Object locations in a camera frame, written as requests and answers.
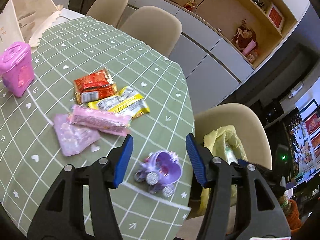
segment pink snack package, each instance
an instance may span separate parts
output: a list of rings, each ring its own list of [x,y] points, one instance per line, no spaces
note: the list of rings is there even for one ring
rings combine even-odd
[[[100,134],[97,130],[70,124],[67,114],[57,114],[55,116],[54,129],[62,154],[65,156],[79,154],[90,144],[100,139]]]
[[[129,133],[127,128],[130,126],[130,122],[130,115],[84,108],[78,105],[73,106],[70,116],[71,124],[84,125],[101,132],[120,136],[126,136]]]

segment purple toy carriage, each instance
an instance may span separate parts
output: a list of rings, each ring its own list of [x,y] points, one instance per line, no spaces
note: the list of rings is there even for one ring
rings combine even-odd
[[[178,156],[174,152],[158,151],[150,153],[141,165],[134,179],[137,182],[146,181],[149,186],[149,193],[154,194],[162,190],[165,197],[174,193],[173,183],[177,182],[182,175],[182,168]]]

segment red snack package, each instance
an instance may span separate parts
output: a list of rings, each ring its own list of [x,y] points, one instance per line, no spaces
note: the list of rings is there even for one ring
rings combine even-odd
[[[107,69],[74,80],[78,104],[96,101],[117,93],[116,83]]]

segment blue gripper pad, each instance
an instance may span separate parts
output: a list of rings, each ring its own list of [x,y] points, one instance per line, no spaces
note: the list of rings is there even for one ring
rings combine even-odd
[[[133,151],[133,137],[131,135],[127,135],[122,146],[122,149],[118,162],[115,165],[115,173],[113,185],[117,188],[123,181],[125,171],[127,170],[128,163]]]
[[[208,182],[207,177],[205,175],[205,165],[199,155],[196,140],[192,133],[188,134],[186,137],[186,149],[187,149],[196,179],[201,184],[202,187],[205,187],[205,184]]]

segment red picture frame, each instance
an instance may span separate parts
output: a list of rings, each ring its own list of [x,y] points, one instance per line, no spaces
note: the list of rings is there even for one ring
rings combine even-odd
[[[269,6],[268,11],[266,12],[269,19],[274,23],[276,28],[281,32],[284,25],[284,16],[280,10],[273,4]]]
[[[320,148],[318,148],[318,149],[315,151],[315,156],[316,156],[316,158],[320,156]]]
[[[313,148],[315,149],[318,145],[320,145],[320,133],[318,133],[316,136],[314,136],[311,139],[311,143]]]
[[[305,120],[304,123],[306,125],[308,134],[311,135],[314,131],[316,131],[320,127],[320,118],[318,118],[316,113],[314,113],[307,120]]]

